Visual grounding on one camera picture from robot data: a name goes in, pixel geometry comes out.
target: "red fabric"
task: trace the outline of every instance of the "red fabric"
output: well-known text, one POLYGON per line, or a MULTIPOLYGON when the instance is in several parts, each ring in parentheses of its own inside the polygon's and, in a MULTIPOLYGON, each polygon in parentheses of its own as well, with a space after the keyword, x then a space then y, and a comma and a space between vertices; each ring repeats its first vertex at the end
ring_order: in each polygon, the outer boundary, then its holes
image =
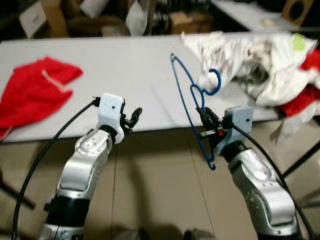
POLYGON ((307 53, 305 61, 300 66, 300 69, 316 69, 320 72, 320 51, 318 49, 314 49, 313 52, 307 53))
POLYGON ((0 141, 10 129, 57 111, 72 95, 64 85, 82 73, 80 68, 50 57, 15 68, 0 102, 0 141))
POLYGON ((300 113, 316 100, 320 100, 320 90, 313 85, 307 85, 295 99, 276 108, 284 116, 291 117, 300 113))
MULTIPOLYGON (((320 51, 314 49, 312 53, 308 53, 304 63, 300 66, 300 69, 316 69, 320 72, 320 51)), ((291 117, 300 113, 314 101, 318 100, 320 100, 320 90, 313 85, 307 85, 295 99, 281 106, 277 106, 276 108, 285 117, 291 117)))

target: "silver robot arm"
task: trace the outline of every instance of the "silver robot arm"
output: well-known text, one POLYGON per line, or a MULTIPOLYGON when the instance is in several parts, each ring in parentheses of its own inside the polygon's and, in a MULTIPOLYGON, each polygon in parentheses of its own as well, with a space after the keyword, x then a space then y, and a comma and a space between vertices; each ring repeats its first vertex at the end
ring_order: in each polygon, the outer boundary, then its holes
POLYGON ((251 107, 226 109, 222 121, 209 108, 198 109, 211 149, 229 163, 234 184, 241 191, 259 240, 297 240, 296 208, 289 193, 278 183, 276 173, 253 149, 244 145, 245 137, 224 121, 244 132, 252 129, 251 107))
POLYGON ((82 240, 90 200, 106 164, 113 144, 120 143, 124 132, 131 132, 142 109, 136 109, 130 120, 123 114, 125 100, 105 93, 100 99, 97 129, 81 137, 72 157, 66 162, 55 196, 44 206, 48 212, 39 240, 82 240))

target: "black wire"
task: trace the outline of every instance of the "black wire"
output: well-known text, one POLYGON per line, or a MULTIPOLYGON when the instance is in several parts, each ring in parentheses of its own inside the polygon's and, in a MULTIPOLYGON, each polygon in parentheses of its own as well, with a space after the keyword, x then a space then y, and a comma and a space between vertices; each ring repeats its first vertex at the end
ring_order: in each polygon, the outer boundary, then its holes
POLYGON ((88 105, 86 105, 83 109, 81 109, 76 115, 74 115, 63 127, 54 135, 54 137, 44 146, 44 148, 38 153, 36 156, 36 159, 32 163, 32 166, 27 174, 27 176, 24 179, 23 185, 21 187, 21 190, 19 192, 19 195, 16 200, 15 208, 14 208, 14 214, 13 214, 13 223, 12 223, 12 233, 11 233, 11 240, 17 239, 17 230, 18 230, 18 218, 19 218, 19 210, 21 207, 21 203, 24 197, 24 194, 26 192, 28 183, 34 174, 39 162, 44 157, 44 155, 47 153, 47 151, 50 149, 50 147, 54 144, 54 142, 58 139, 58 137, 61 135, 61 133, 77 118, 79 117, 84 111, 86 111, 88 108, 90 108, 92 105, 97 106, 99 105, 100 98, 97 97, 95 100, 90 102, 88 105))
POLYGON ((275 162, 271 159, 271 157, 268 155, 268 153, 263 149, 263 147, 249 134, 247 134, 245 131, 243 131, 241 128, 237 127, 233 122, 228 122, 228 124, 231 125, 232 128, 234 128, 235 130, 237 130, 239 133, 241 133, 243 136, 245 136, 250 142, 252 142, 260 151, 261 153, 265 156, 265 158, 268 160, 268 162, 272 165, 273 169, 275 170, 276 174, 278 175, 278 178, 283 186, 283 188, 288 192, 288 194, 291 196, 295 209, 297 210, 297 212, 299 213, 305 228, 309 234, 309 237, 311 240, 314 240, 314 232, 312 230, 312 227, 310 225, 310 223, 307 220, 307 217, 305 216, 305 214, 303 213, 302 209, 298 206, 298 204, 296 203, 296 201, 294 200, 289 187, 285 181, 285 178, 283 177, 282 173, 280 172, 279 168, 277 167, 277 165, 275 164, 275 162))

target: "tile floor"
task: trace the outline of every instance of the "tile floor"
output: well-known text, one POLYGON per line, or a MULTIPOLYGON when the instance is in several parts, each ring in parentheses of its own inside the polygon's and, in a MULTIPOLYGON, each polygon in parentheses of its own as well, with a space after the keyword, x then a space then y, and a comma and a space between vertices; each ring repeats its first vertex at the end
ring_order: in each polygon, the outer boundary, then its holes
MULTIPOLYGON (((278 125, 278 121, 256 123, 252 135, 285 171, 319 140, 320 131, 311 123, 293 139, 275 146, 269 135, 278 125)), ((36 209, 21 208, 19 231, 24 235, 37 236, 46 217, 43 205, 53 197, 75 141, 56 143, 32 177, 26 196, 36 202, 36 209)), ((43 142, 0 145, 4 180, 19 189, 43 145, 43 142)), ((318 153, 288 177, 298 199, 320 189, 319 160, 318 153)), ((132 134, 114 147, 101 171, 86 219, 85 239, 114 239, 123 229, 139 227, 144 227, 152 239, 178 240, 185 230, 193 228, 212 232, 218 240, 257 239, 227 163, 221 157, 215 163, 217 170, 211 171, 190 129, 132 134)), ((0 230, 11 229, 14 204, 13 199, 0 191, 0 230)), ((320 230, 320 209, 306 213, 320 230)))

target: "cardboard box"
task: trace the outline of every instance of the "cardboard box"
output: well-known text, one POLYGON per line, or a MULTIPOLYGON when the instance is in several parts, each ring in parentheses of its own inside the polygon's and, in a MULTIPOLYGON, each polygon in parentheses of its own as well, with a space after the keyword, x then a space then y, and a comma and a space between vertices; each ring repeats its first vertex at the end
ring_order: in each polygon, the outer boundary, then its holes
POLYGON ((41 4, 50 27, 51 38, 67 38, 66 20, 60 7, 61 0, 42 0, 41 4))
POLYGON ((169 14, 170 34, 197 34, 209 33, 212 30, 214 17, 207 11, 195 11, 189 14, 174 12, 169 14))

